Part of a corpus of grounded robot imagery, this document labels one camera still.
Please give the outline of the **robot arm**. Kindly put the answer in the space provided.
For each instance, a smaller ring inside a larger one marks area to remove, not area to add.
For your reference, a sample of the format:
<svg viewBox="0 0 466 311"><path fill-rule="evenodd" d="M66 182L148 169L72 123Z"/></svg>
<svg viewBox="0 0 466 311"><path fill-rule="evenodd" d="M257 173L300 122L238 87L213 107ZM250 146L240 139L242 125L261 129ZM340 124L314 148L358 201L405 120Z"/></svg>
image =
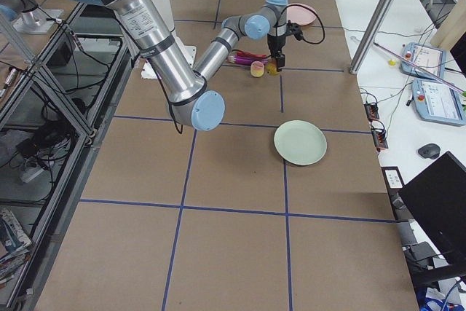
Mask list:
<svg viewBox="0 0 466 311"><path fill-rule="evenodd" d="M282 48L286 42L288 0L266 0L257 12L227 18L194 65L189 64L153 0L74 1L105 6L118 15L141 57L158 73L173 121L196 130L212 130L224 117L224 99L208 88L208 80L242 37L266 37L277 66L285 64Z"/></svg>

